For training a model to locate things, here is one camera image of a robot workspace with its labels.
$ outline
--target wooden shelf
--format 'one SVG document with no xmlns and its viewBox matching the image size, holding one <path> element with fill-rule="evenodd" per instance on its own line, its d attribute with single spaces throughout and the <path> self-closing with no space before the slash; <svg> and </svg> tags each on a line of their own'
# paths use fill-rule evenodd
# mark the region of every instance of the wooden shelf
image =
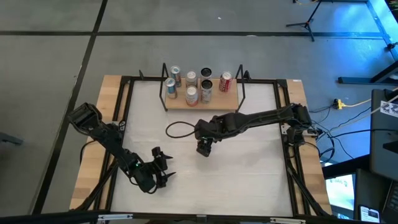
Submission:
<svg viewBox="0 0 398 224">
<path fill-rule="evenodd" d="M 185 78 L 181 78 L 181 86 L 177 87 L 177 98 L 171 99 L 166 96 L 165 104 L 167 109 L 190 109 L 190 110 L 237 110 L 238 101 L 238 84 L 233 79 L 231 89 L 228 92 L 222 92 L 218 89 L 220 83 L 219 78 L 212 78 L 213 91 L 211 93 L 211 101 L 204 104 L 200 101 L 200 79 L 198 79 L 198 97 L 199 102 L 196 106 L 188 106 L 185 101 Z"/>
</svg>

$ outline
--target tripod stand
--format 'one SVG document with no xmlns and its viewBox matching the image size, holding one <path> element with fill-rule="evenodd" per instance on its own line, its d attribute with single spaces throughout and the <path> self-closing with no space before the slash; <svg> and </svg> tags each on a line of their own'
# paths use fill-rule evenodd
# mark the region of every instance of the tripod stand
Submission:
<svg viewBox="0 0 398 224">
<path fill-rule="evenodd" d="M 314 11 L 312 12 L 312 14 L 311 14 L 311 16 L 310 16 L 310 18 L 308 19 L 307 22 L 300 22 L 300 23 L 296 23 L 296 24 L 287 24 L 286 27 L 300 26 L 300 27 L 306 28 L 306 30 L 308 30 L 310 32 L 312 42 L 314 42 L 315 39 L 313 38 L 313 34 L 312 34 L 311 27 L 310 27 L 310 23 L 313 21 L 312 17 L 316 13 L 316 11 L 318 10 L 318 7 L 321 4 L 321 2 L 322 2 L 322 0 L 318 0 L 318 4 L 317 4 L 316 8 L 314 9 Z"/>
</svg>

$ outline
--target wooden board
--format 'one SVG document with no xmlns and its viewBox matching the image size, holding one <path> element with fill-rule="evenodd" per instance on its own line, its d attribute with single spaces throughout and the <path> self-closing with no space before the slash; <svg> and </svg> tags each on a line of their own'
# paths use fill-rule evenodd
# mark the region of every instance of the wooden board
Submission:
<svg viewBox="0 0 398 224">
<path fill-rule="evenodd" d="M 111 121 L 113 116 L 120 80 L 120 75 L 105 75 L 104 77 L 96 106 L 103 114 L 103 121 L 105 122 Z M 292 103 L 307 105 L 301 80 L 287 80 L 287 84 L 290 101 Z M 283 93 L 281 91 L 280 93 L 281 102 L 284 102 Z M 124 95 L 118 120 L 121 119 L 121 114 L 123 113 L 125 103 L 126 98 Z M 313 138 L 305 137 L 305 140 L 307 142 L 316 144 Z M 300 155 L 306 186 L 314 196 L 315 200 L 322 206 L 322 208 L 331 214 L 331 207 L 326 192 L 326 183 L 323 178 L 322 167 L 319 162 L 318 151 L 312 146 L 303 145 L 300 146 Z M 75 191 L 72 196 L 70 208 L 76 208 L 79 206 L 98 183 L 103 158 L 104 148 L 100 144 L 93 143 L 86 147 L 83 155 L 83 161 L 81 163 L 79 174 L 76 180 Z M 104 208 L 106 192 L 107 190 L 103 192 L 100 208 Z M 297 186 L 295 187 L 295 192 L 297 196 L 299 213 L 303 214 L 301 194 Z"/>
<path fill-rule="evenodd" d="M 287 80 L 287 89 L 289 91 L 291 103 L 300 103 L 303 106 L 307 106 L 307 99 L 305 98 L 304 87 L 301 80 Z M 315 138 L 307 136 L 304 137 L 304 140 L 317 145 Z M 326 183 L 323 178 L 317 149 L 309 144 L 304 144 L 303 146 L 300 146 L 300 157 L 307 189 L 311 192 L 314 199 L 321 205 L 322 209 L 331 214 L 331 207 L 326 191 Z M 300 214 L 304 214 L 301 191 L 296 184 L 295 194 L 297 198 L 298 212 Z M 315 212 L 312 209 L 311 211 L 312 215 L 315 215 Z"/>
<path fill-rule="evenodd" d="M 228 92 L 222 92 L 218 89 L 220 83 L 219 78 L 212 78 L 213 91 L 211 92 L 210 103 L 204 104 L 200 101 L 200 79 L 198 79 L 198 97 L 199 102 L 196 106 L 189 106 L 185 101 L 185 78 L 181 78 L 181 86 L 177 87 L 177 98 L 165 98 L 167 109 L 190 109 L 190 110 L 236 110 L 239 106 L 238 102 L 238 85 L 236 79 L 233 79 L 231 89 Z"/>
</svg>

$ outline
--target cable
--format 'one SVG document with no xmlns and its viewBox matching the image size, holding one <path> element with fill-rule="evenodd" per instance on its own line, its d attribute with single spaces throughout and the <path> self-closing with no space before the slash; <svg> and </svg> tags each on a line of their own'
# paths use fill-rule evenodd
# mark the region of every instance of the cable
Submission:
<svg viewBox="0 0 398 224">
<path fill-rule="evenodd" d="M 133 181 L 131 180 L 131 177 L 129 178 L 129 180 L 130 180 L 130 183 L 131 183 L 132 185 L 138 186 L 138 184 L 133 183 Z"/>
<path fill-rule="evenodd" d="M 330 114 L 330 108 L 328 110 L 328 114 L 325 116 L 325 118 L 323 118 L 321 121 L 319 121 L 319 123 L 321 123 L 322 121 L 326 120 L 329 117 Z"/>
<path fill-rule="evenodd" d="M 166 128 L 166 135 L 167 135 L 168 137 L 170 137 L 170 138 L 185 138 L 185 137 L 188 137 L 188 136 L 190 136 L 191 134 L 195 133 L 195 131 L 196 131 L 196 130 L 193 130 L 191 133 L 189 133 L 189 134 L 184 134 L 184 135 L 182 135 L 182 136 L 171 136 L 171 135 L 169 135 L 169 133 L 168 133 L 167 131 L 169 130 L 169 128 L 170 128 L 171 126 L 173 126 L 173 125 L 175 125 L 175 124 L 186 124 L 186 125 L 192 126 L 192 127 L 195 129 L 195 125 L 190 124 L 190 123 L 185 122 L 185 121 L 176 121 L 176 122 L 173 122 L 173 123 L 169 124 L 169 125 L 167 126 L 167 128 Z"/>
<path fill-rule="evenodd" d="M 306 141 L 305 141 L 304 143 L 305 143 L 305 144 L 309 144 L 309 145 L 315 147 L 315 148 L 318 150 L 318 155 L 321 154 L 321 151 L 319 150 L 318 146 L 316 146 L 316 145 L 314 145 L 314 144 L 312 144 L 312 143 L 310 143 L 310 142 L 306 142 Z"/>
<path fill-rule="evenodd" d="M 350 118 L 350 119 L 349 119 L 349 120 L 347 120 L 346 122 L 343 122 L 343 123 L 339 124 L 337 127 L 331 128 L 331 129 L 330 129 L 330 131 L 331 131 L 331 130 L 333 130 L 333 129 L 339 128 L 339 127 L 340 127 L 341 125 L 343 125 L 343 124 L 346 124 L 346 123 L 350 122 L 351 120 L 353 120 L 353 119 L 355 119 L 355 118 L 359 117 L 361 114 L 363 114 L 363 113 L 367 112 L 367 111 L 368 111 L 368 110 L 370 110 L 370 109 L 371 109 L 371 106 L 370 106 L 368 109 L 366 109 L 366 110 L 364 110 L 364 111 L 360 112 L 360 113 L 359 113 L 358 115 L 356 115 L 355 117 L 353 117 L 353 118 Z"/>
<path fill-rule="evenodd" d="M 315 124 L 321 126 L 323 129 L 326 130 L 326 131 L 323 130 L 324 134 L 327 134 L 328 136 L 330 136 L 330 131 L 329 131 L 329 129 L 325 128 L 324 126 L 320 125 L 319 123 L 317 123 L 317 122 L 314 121 L 314 120 L 312 120 L 312 121 L 313 121 Z M 331 151 L 330 157 L 329 157 L 327 160 L 323 161 L 323 162 L 322 162 L 323 164 L 329 162 L 329 161 L 333 158 L 333 156 L 335 155 L 335 151 L 336 151 L 336 149 L 335 149 L 335 142 L 334 142 L 333 138 L 329 138 L 329 139 L 330 139 L 330 142 L 331 142 L 332 147 L 330 147 L 329 149 L 327 149 L 327 150 L 325 150 L 325 151 L 323 151 L 323 152 L 321 152 L 321 153 L 319 154 L 319 158 L 321 158 L 325 153 Z"/>
<path fill-rule="evenodd" d="M 398 132 L 398 130 L 394 130 L 394 129 L 366 129 L 366 130 L 359 130 L 359 131 L 350 131 L 348 133 L 343 133 L 343 134 L 338 134 L 336 136 L 329 136 L 329 138 L 336 138 L 336 137 L 340 137 L 346 134 L 354 134 L 354 133 L 361 133 L 361 132 L 366 132 L 366 131 L 393 131 L 393 132 Z"/>
<path fill-rule="evenodd" d="M 369 101 L 371 101 L 371 100 L 372 100 L 372 99 L 368 99 L 368 100 L 362 101 L 362 102 L 357 103 L 357 104 L 354 104 L 354 105 L 346 105 L 346 104 L 344 104 L 344 103 L 342 103 L 341 105 L 342 105 L 342 106 L 346 106 L 346 107 L 354 107 L 354 106 L 359 106 L 359 105 L 361 105 L 361 104 L 363 104 L 363 103 L 367 103 L 367 102 L 369 102 Z"/>
<path fill-rule="evenodd" d="M 155 186 L 155 189 L 154 189 L 153 192 L 147 192 L 147 193 L 148 193 L 148 194 L 154 194 L 154 193 L 156 192 L 156 190 L 157 190 L 157 185 Z"/>
<path fill-rule="evenodd" d="M 345 122 L 343 122 L 343 123 L 341 123 L 341 124 L 339 124 L 337 127 L 333 127 L 333 128 L 331 128 L 330 130 L 328 130 L 328 132 L 330 133 L 332 130 L 334 130 L 334 129 L 336 129 L 336 128 L 339 128 L 341 125 L 343 125 L 343 124 L 346 124 L 346 123 L 348 123 L 348 122 L 350 122 L 351 120 L 353 120 L 353 119 L 355 119 L 355 118 L 357 118 L 357 117 L 359 117 L 359 116 L 361 116 L 361 114 L 363 114 L 363 113 L 365 113 L 365 112 L 367 112 L 367 110 L 370 110 L 371 109 L 371 107 L 369 107 L 368 109 L 366 109 L 366 110 L 364 110 L 364 111 L 362 111 L 362 112 L 360 112 L 359 114 L 357 114 L 355 117 L 353 117 L 353 118 L 350 118 L 350 119 L 348 119 L 347 121 L 345 121 Z M 318 140 L 319 139 L 321 139 L 324 135 L 325 135 L 326 133 L 323 133 L 319 138 L 318 138 Z"/>
<path fill-rule="evenodd" d="M 391 103 L 391 102 L 393 102 L 393 101 L 394 101 L 395 99 L 397 99 L 397 98 L 398 98 L 398 95 L 396 95 L 395 97 L 393 97 L 393 99 L 387 101 L 385 104 Z M 373 113 L 379 111 L 380 108 L 381 108 L 382 106 L 384 106 L 384 105 L 379 106 L 378 108 L 376 108 L 375 110 L 373 110 L 371 113 L 369 113 L 369 114 L 363 116 L 362 118 L 359 118 L 359 119 L 356 119 L 355 121 L 352 121 L 352 122 L 350 122 L 350 123 L 344 124 L 344 125 L 340 126 L 339 128 L 336 128 L 335 130 L 340 129 L 340 128 L 345 127 L 345 126 L 348 126 L 348 125 L 351 125 L 351 124 L 353 124 L 353 123 L 355 123 L 355 122 L 358 122 L 358 121 L 360 121 L 360 120 L 362 120 L 362 119 L 364 119 L 364 118 L 370 116 L 371 114 L 373 114 Z"/>
<path fill-rule="evenodd" d="M 310 112 L 310 113 L 319 113 L 319 112 L 325 111 L 325 110 L 327 110 L 327 109 L 329 109 L 331 107 L 332 107 L 332 105 L 330 105 L 330 106 L 322 106 L 321 108 L 318 108 L 318 109 L 315 109 L 315 110 L 310 110 L 308 112 Z"/>
<path fill-rule="evenodd" d="M 80 164 L 81 164 L 81 161 L 83 160 L 83 151 L 85 150 L 85 147 L 86 147 L 87 145 L 93 143 L 93 142 L 95 142 L 95 140 L 91 140 L 91 141 L 89 141 L 89 142 L 86 142 L 86 144 L 84 144 L 84 145 L 81 147 L 81 149 L 80 149 Z"/>
<path fill-rule="evenodd" d="M 335 139 L 340 143 L 341 148 L 342 148 L 343 151 L 347 154 L 347 156 L 350 156 L 350 158 L 354 159 L 354 158 L 353 158 L 350 154 L 348 154 L 348 152 L 344 149 L 343 144 L 341 143 L 340 139 L 338 139 L 338 138 L 335 138 Z"/>
</svg>

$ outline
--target metal bracket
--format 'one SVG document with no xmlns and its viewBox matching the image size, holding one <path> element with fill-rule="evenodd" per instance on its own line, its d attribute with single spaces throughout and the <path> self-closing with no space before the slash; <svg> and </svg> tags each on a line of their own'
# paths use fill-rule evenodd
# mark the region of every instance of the metal bracket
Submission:
<svg viewBox="0 0 398 224">
<path fill-rule="evenodd" d="M 207 215 L 197 215 L 197 223 L 206 223 Z"/>
<path fill-rule="evenodd" d="M 297 220 L 292 218 L 271 218 L 271 223 L 278 224 L 305 224 L 305 220 Z"/>
<path fill-rule="evenodd" d="M 280 129 L 282 130 L 282 134 L 287 134 L 286 130 L 288 130 L 289 128 L 290 128 L 289 125 L 281 125 L 281 126 L 280 126 Z M 317 134 L 315 134 L 315 133 L 308 133 L 307 130 L 304 130 L 304 131 L 303 131 L 303 136 L 314 136 L 314 137 L 316 137 Z"/>
<path fill-rule="evenodd" d="M 132 214 L 98 215 L 98 221 L 132 219 Z"/>
</svg>

